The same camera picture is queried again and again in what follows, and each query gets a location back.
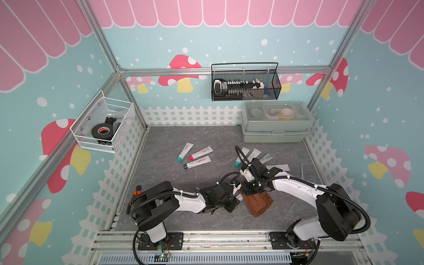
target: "electrical tape roll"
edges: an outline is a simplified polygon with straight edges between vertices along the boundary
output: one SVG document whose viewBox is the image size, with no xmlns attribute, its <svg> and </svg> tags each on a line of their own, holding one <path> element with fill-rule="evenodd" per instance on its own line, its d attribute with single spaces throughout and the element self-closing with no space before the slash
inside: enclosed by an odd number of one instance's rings
<svg viewBox="0 0 424 265">
<path fill-rule="evenodd" d="M 113 125 L 110 123 L 101 123 L 91 129 L 91 134 L 99 140 L 110 141 L 113 138 Z"/>
</svg>

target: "metal mesh basket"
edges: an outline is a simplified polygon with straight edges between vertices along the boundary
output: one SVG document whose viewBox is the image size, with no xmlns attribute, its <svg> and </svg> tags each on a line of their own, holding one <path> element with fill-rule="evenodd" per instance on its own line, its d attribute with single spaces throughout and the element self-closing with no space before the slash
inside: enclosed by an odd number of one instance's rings
<svg viewBox="0 0 424 265">
<path fill-rule="evenodd" d="M 94 138 L 91 129 L 97 124 L 104 123 L 107 117 L 112 117 L 117 112 L 121 112 L 123 120 L 112 140 Z M 100 91 L 72 124 L 70 130 L 81 148 L 115 153 L 134 118 L 135 110 L 131 102 L 106 98 Z"/>
<path fill-rule="evenodd" d="M 277 66 L 265 62 L 212 64 L 212 101 L 278 99 L 281 84 Z M 215 87 L 215 80 L 223 85 Z"/>
</svg>

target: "plastic storage box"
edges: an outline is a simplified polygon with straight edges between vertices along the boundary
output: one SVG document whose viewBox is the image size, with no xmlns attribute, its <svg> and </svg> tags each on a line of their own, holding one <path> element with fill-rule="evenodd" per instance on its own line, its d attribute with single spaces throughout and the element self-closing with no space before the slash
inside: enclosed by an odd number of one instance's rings
<svg viewBox="0 0 424 265">
<path fill-rule="evenodd" d="M 241 111 L 244 142 L 300 142 L 313 122 L 301 101 L 246 102 Z"/>
</svg>

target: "black mounting plate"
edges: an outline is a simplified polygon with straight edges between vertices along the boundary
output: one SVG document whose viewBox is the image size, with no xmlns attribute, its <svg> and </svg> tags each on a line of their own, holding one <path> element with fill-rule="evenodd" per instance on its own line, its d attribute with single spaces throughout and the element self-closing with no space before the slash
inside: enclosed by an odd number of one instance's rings
<svg viewBox="0 0 424 265">
<path fill-rule="evenodd" d="M 288 240 L 285 237 L 285 233 L 286 232 L 270 232 L 269 233 L 269 240 L 271 241 L 272 249 L 293 249 L 287 244 Z M 311 246 L 312 246 L 312 249 L 316 248 L 316 244 L 313 238 L 305 241 L 304 245 L 301 246 L 300 248 L 297 248 L 297 250 L 299 249 L 310 250 Z"/>
<path fill-rule="evenodd" d="M 171 244 L 169 245 L 169 248 L 167 248 L 168 250 L 183 249 L 184 233 L 168 233 L 168 236 L 171 240 Z M 150 241 L 148 234 L 141 234 L 140 238 L 141 240 L 138 243 L 138 250 L 160 250 L 153 246 L 153 243 Z"/>
</svg>

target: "brown cloth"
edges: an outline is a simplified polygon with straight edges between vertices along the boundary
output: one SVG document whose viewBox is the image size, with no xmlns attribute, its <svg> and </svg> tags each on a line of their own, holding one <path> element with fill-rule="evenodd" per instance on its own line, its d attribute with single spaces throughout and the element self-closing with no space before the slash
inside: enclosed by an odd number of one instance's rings
<svg viewBox="0 0 424 265">
<path fill-rule="evenodd" d="M 274 201 L 266 191 L 250 196 L 247 196 L 242 191 L 241 195 L 243 196 L 243 200 L 246 202 L 247 207 L 249 208 L 250 212 L 254 217 L 258 217 L 263 214 Z"/>
</svg>

